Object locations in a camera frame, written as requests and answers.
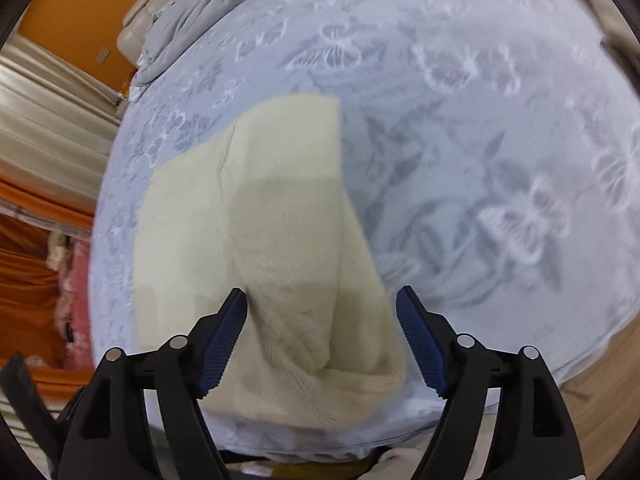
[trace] wooden floor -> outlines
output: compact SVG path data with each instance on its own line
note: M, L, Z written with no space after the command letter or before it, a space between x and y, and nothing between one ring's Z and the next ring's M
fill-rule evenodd
M595 480L640 419L640 317L561 391L580 440L587 479Z

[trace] wall outlet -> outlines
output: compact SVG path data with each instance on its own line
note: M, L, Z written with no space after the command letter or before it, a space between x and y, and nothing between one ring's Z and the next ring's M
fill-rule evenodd
M107 59L107 56L111 53L111 50L109 50L108 48L106 48L105 46L102 47L100 49L100 52L98 52L98 56L96 56L95 61L97 63L102 63L105 59Z

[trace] light blue bedsheet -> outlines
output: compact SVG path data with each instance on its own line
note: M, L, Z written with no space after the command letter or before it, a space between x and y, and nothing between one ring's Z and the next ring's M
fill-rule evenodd
M640 107L600 38L577 0L245 1L124 117L94 227L96 357L137 350L132 249L153 169L259 102L322 92L344 106L344 181L389 295L411 284L457 331L537 346L558 380L580 371L640 294ZM441 408L414 369L357 428L206 416L222 448L322 460Z

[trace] curtain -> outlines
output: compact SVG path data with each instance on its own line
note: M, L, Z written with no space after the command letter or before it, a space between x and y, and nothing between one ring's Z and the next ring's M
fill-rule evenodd
M45 264L48 235L0 216L0 358L20 352L62 368L65 342L54 325L58 275Z
M84 201L90 210L120 124L119 99L32 41L11 35L0 51L0 162L16 173L3 167L2 174L53 196L57 206ZM0 198L20 205L2 191Z
M21 211L28 211L30 218L41 218L53 224L68 224L81 230L91 230L94 222L94 214L89 210L75 206L68 200L55 199L53 196L36 191L32 187L20 184L0 174L0 200L3 204L13 205L15 215Z
M8 359L0 358L0 368ZM69 400L73 394L91 380L93 370L59 370L29 366L29 373L36 383L38 393L43 397L56 397Z
M32 211L28 211L24 208L21 208L20 206L14 205L10 202L6 202L2 199L0 199L0 215L15 218L17 220L20 220L21 223L39 227L41 229L44 229L45 231L57 231L59 233L62 233L63 235L71 236L79 240L91 239L91 231L87 229L77 227L76 225L69 224L68 222L50 219L50 215L45 218ZM84 220L90 222L91 218L89 215L87 215L87 218L82 218L82 220L82 223L84 223Z

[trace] fuzzy towel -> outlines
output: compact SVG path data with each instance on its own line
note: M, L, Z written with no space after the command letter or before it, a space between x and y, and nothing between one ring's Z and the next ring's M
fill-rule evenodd
M156 169L140 211L140 346L216 312L234 286L250 314L216 412L322 428L363 420L404 380L392 307L344 191L340 104L286 96Z

